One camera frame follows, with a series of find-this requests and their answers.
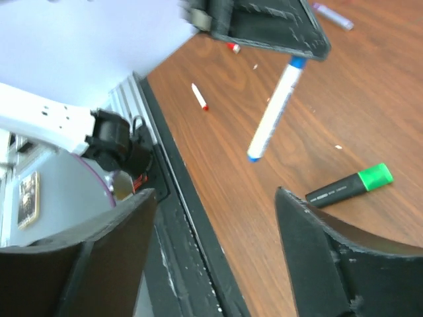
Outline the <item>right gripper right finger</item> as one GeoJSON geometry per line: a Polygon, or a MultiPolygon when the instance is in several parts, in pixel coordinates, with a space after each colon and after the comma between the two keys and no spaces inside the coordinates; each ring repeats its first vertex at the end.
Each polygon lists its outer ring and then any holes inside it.
{"type": "Polygon", "coordinates": [[[276,216],[298,316],[421,316],[422,249],[364,231],[279,187],[276,216]]]}

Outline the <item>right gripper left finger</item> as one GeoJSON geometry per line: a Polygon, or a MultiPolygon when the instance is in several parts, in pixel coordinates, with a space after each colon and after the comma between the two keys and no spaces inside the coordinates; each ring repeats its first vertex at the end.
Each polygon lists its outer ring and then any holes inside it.
{"type": "Polygon", "coordinates": [[[2,316],[132,316],[157,210],[146,189],[33,242],[1,249],[2,316]]]}

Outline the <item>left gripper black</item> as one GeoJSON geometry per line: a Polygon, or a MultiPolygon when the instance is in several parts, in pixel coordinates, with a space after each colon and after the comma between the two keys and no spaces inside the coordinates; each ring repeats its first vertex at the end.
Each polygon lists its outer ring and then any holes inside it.
{"type": "Polygon", "coordinates": [[[187,0],[185,13],[200,32],[224,42],[319,61],[331,49],[308,1],[187,0]]]}

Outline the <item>purple pen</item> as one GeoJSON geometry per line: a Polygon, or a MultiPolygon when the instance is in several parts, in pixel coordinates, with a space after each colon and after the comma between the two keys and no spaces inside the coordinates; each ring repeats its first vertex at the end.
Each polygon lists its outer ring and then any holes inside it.
{"type": "Polygon", "coordinates": [[[328,8],[327,6],[320,3],[313,3],[312,8],[319,13],[322,17],[325,17],[329,21],[335,23],[344,30],[350,31],[354,28],[354,23],[346,17],[340,15],[336,11],[328,8]]]}

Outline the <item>white pen blue tip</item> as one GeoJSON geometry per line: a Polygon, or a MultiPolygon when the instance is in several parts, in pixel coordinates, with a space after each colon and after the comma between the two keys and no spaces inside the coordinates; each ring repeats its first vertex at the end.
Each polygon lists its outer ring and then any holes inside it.
{"type": "Polygon", "coordinates": [[[285,68],[249,145],[247,156],[251,162],[262,158],[302,71],[290,64],[285,68]]]}

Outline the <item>green highlighter pen black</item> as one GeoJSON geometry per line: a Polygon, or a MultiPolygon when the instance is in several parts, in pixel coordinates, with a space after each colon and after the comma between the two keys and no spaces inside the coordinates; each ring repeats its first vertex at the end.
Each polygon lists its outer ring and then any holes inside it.
{"type": "Polygon", "coordinates": [[[362,179],[355,173],[306,194],[305,199],[311,205],[323,208],[366,192],[362,179]]]}

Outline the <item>green highlighter cap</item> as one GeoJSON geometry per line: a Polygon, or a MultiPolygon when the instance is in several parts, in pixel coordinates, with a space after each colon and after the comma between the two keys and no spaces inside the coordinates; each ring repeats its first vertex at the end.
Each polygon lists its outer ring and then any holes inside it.
{"type": "Polygon", "coordinates": [[[358,176],[360,177],[367,192],[373,191],[394,181],[393,175],[385,163],[379,163],[375,166],[359,171],[358,176]]]}

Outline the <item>blue pen cap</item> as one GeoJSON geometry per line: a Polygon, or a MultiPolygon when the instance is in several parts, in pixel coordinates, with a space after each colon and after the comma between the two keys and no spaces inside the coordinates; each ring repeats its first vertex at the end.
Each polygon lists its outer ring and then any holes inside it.
{"type": "Polygon", "coordinates": [[[305,67],[307,63],[307,59],[304,57],[298,57],[298,56],[292,56],[289,64],[292,67],[298,68],[298,69],[303,69],[305,67]]]}

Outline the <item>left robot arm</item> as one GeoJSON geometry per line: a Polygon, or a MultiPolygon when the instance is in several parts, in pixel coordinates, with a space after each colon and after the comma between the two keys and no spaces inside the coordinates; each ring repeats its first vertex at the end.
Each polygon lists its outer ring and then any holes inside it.
{"type": "MultiPolygon", "coordinates": [[[[227,43],[290,55],[247,156],[262,158],[308,60],[325,60],[330,42],[307,1],[189,1],[187,21],[227,43]]],[[[1,85],[1,128],[95,160],[107,171],[138,178],[150,169],[151,151],[135,125],[104,110],[89,110],[1,85]]]]}

